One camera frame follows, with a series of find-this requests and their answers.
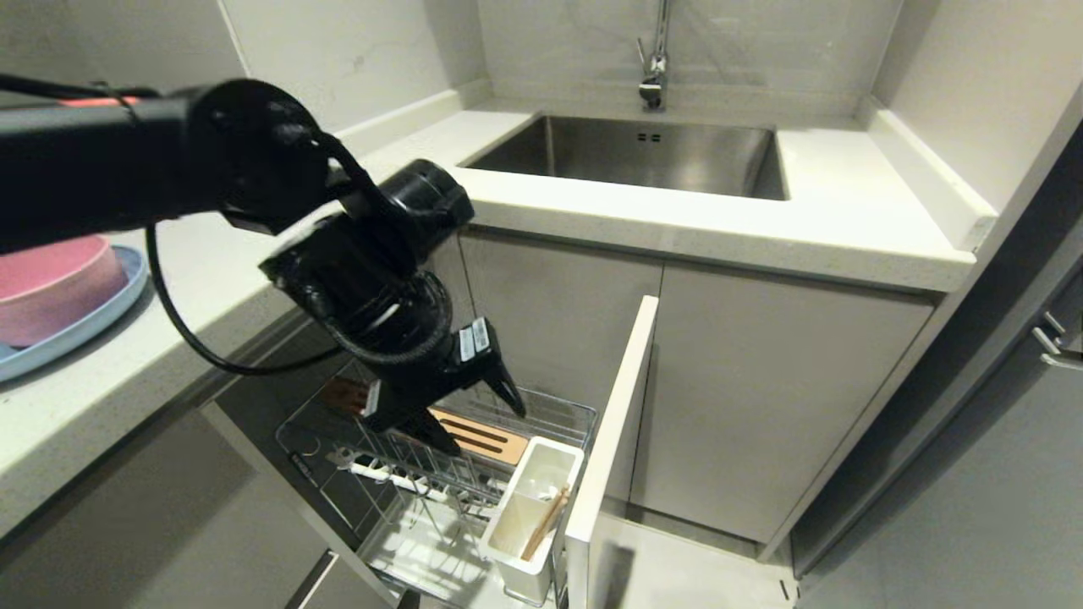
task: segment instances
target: wall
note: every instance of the wall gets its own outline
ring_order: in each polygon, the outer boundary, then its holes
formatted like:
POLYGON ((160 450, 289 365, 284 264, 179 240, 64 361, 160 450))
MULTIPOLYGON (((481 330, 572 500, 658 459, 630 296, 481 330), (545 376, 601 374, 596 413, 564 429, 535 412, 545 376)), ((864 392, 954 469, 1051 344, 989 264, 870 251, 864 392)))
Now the wall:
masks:
MULTIPOLYGON (((64 0, 0 0, 0 72, 61 82, 96 78, 76 42, 64 0)), ((0 92, 0 106, 31 102, 0 92)))
POLYGON ((0 70, 43 80, 171 91, 245 75, 214 0, 2 0, 0 37, 0 70))
POLYGON ((485 77, 473 0, 0 0, 0 70, 66 82, 170 91, 248 74, 329 130, 485 77))
MULTIPOLYGON (((673 0, 670 83, 867 92, 902 0, 673 0)), ((479 0, 498 86, 641 78, 657 0, 479 0)))
POLYGON ((1081 31, 1079 0, 906 0, 873 92, 1003 211, 1083 81, 1081 31))
POLYGON ((473 0, 222 0, 253 77, 339 130, 485 76, 473 0))

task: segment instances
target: stainless steel sink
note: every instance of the stainless steel sink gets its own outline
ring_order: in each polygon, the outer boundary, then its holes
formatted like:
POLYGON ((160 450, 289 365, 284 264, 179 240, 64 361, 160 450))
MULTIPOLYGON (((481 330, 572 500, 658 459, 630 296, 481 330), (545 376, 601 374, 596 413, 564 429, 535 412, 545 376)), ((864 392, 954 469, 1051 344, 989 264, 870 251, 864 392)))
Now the stainless steel sink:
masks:
POLYGON ((543 116, 465 167, 782 200, 767 129, 543 116))

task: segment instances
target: blue tray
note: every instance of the blue tray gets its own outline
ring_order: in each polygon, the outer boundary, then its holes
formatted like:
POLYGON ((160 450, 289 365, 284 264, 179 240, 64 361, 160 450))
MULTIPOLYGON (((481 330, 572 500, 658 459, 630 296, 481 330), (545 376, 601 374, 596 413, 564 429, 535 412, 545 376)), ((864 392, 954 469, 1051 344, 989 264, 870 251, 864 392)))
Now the blue tray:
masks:
POLYGON ((0 383, 26 374, 60 358, 97 336, 139 299, 146 285, 147 265, 143 255, 130 247, 113 246, 120 267, 128 275, 128 285, 86 318, 49 338, 23 350, 0 344, 0 383))

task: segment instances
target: cabinet handle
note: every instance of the cabinet handle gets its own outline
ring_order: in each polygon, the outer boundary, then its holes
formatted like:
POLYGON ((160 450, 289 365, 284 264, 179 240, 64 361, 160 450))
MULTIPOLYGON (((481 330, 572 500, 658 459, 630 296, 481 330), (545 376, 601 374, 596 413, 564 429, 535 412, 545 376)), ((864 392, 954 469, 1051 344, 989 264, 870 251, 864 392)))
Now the cabinet handle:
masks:
POLYGON ((325 552, 319 557, 319 560, 316 560, 316 566, 312 568, 312 571, 309 571, 304 581, 301 582, 301 586, 293 593, 292 598, 286 604, 286 609, 304 609, 304 606, 312 600, 316 588, 324 582, 324 578, 327 576, 327 573, 331 572, 331 567, 338 561, 338 557, 339 555, 336 552, 329 549, 325 552))
POLYGON ((1057 345, 1057 341, 1049 338, 1048 335, 1045 334, 1045 329, 1041 327, 1035 326, 1030 331, 1030 333, 1042 345, 1042 348, 1045 349, 1045 353, 1042 353, 1043 362, 1059 368, 1083 372, 1083 352, 1061 349, 1060 346, 1057 345))

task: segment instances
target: wooden chopsticks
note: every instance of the wooden chopsticks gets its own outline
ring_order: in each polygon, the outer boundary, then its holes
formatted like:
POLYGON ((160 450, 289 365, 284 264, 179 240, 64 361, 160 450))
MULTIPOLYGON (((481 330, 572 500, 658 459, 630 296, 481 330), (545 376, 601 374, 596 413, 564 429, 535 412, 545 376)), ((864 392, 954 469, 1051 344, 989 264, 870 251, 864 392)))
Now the wooden chopsticks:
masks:
POLYGON ((523 560, 530 560, 534 553, 537 552, 538 546, 542 545, 542 540, 545 539, 545 534, 552 529, 553 524, 557 523, 557 517, 560 516, 560 510, 567 505, 569 487, 564 484, 564 488, 557 493, 557 496, 552 497, 549 502, 549 509, 545 513, 545 518, 542 523, 538 524, 537 529, 534 529, 534 533, 531 534, 530 541, 526 542, 526 547, 523 549, 522 556, 523 560))

